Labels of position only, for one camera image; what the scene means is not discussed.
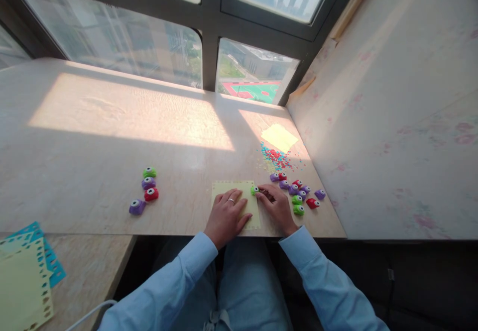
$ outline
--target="hand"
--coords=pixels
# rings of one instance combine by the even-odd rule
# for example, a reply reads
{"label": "hand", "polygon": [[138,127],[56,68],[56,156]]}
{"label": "hand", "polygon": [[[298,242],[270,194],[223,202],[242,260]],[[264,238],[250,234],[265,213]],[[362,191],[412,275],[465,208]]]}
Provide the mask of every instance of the hand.
{"label": "hand", "polygon": [[214,199],[204,234],[211,239],[217,250],[234,239],[252,217],[249,213],[239,219],[239,214],[247,203],[247,199],[241,199],[236,203],[241,194],[242,191],[234,188],[224,194],[216,195]]}
{"label": "hand", "polygon": [[299,227],[294,223],[290,212],[289,198],[275,184],[263,184],[258,186],[263,193],[255,196],[264,204],[265,209],[272,217],[285,237],[295,233]]}

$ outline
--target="yellow paper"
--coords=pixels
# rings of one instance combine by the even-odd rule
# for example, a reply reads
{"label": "yellow paper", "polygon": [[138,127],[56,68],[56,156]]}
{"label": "yellow paper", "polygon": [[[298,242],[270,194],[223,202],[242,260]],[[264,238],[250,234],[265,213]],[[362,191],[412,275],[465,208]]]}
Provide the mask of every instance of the yellow paper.
{"label": "yellow paper", "polygon": [[0,261],[2,330],[34,331],[53,317],[44,250],[41,238]]}
{"label": "yellow paper", "polygon": [[290,147],[298,141],[296,137],[278,123],[273,124],[266,129],[260,136],[262,139],[266,140],[284,153],[287,153],[290,150]]}
{"label": "yellow paper", "polygon": [[32,235],[33,233],[30,232],[0,240],[0,257],[3,258],[18,251],[22,246],[26,246],[30,242]]}
{"label": "yellow paper", "polygon": [[211,205],[214,203],[214,198],[217,194],[223,194],[233,188],[242,190],[241,198],[247,199],[247,204],[240,216],[251,213],[252,218],[246,223],[245,230],[260,229],[259,207],[257,206],[257,199],[250,193],[250,188],[254,186],[254,181],[216,181],[213,182]]}

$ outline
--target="perforated paper border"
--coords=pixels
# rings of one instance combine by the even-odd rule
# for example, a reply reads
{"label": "perforated paper border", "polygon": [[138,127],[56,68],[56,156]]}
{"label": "perforated paper border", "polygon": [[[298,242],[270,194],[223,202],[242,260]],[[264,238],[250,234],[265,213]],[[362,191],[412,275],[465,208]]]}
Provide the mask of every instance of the perforated paper border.
{"label": "perforated paper border", "polygon": [[26,246],[30,241],[33,233],[9,236],[0,240],[0,257],[7,256],[19,250],[22,246]]}
{"label": "perforated paper border", "polygon": [[[31,233],[31,232],[33,233],[33,236],[31,237],[30,242],[36,241],[37,239],[40,239],[40,238],[44,238],[45,236],[45,234],[43,233],[43,230],[41,230],[40,228],[40,224],[37,221],[35,221],[29,226],[24,227],[22,230],[19,230],[16,233],[10,235],[8,238],[21,235],[21,234]],[[46,266],[47,266],[47,269],[52,272],[52,275],[50,277],[50,288],[53,288],[61,280],[63,280],[66,277],[66,272],[63,269],[63,266],[61,266],[61,263],[56,258],[55,252],[53,251],[50,244],[45,238],[44,238],[44,246],[45,246]]]}
{"label": "perforated paper border", "polygon": [[2,260],[6,260],[9,258],[15,257],[15,255],[25,252],[31,248],[36,248],[36,259],[38,265],[38,273],[41,275],[42,279],[45,279],[45,282],[41,285],[40,291],[42,298],[42,306],[43,306],[43,317],[40,320],[36,320],[33,324],[27,325],[26,330],[35,331],[39,327],[41,327],[45,322],[51,319],[54,315],[53,311],[53,300],[51,296],[51,289],[49,287],[49,283],[46,281],[52,274],[46,266],[48,265],[45,262],[45,245],[44,245],[44,238],[38,238],[36,241],[32,241],[31,243],[22,246],[19,250],[12,254],[8,254],[6,257],[2,258]]}

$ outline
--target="left hand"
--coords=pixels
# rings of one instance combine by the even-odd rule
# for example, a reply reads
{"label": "left hand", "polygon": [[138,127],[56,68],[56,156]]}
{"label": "left hand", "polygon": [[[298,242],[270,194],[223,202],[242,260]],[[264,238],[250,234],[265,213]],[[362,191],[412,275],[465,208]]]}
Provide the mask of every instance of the left hand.
{"label": "left hand", "polygon": [[239,219],[239,214],[247,203],[247,199],[241,199],[236,203],[241,194],[242,191],[231,189],[224,194],[216,195],[214,199],[204,234],[211,239],[217,250],[234,239],[252,217],[252,214],[249,213]]}

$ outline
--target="person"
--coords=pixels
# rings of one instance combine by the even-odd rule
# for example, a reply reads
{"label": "person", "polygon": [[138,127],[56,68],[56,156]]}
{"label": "person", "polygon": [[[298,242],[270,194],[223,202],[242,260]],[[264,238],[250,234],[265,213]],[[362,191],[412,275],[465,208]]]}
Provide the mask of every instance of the person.
{"label": "person", "polygon": [[[287,196],[274,184],[255,195],[284,238],[279,242],[302,277],[325,330],[388,330],[365,297],[298,227]],[[236,236],[252,217],[239,215],[247,199],[232,189],[216,196],[204,232],[168,242],[148,280],[108,309],[104,330],[292,330],[290,317],[262,238]],[[226,246],[216,293],[214,259]]]}

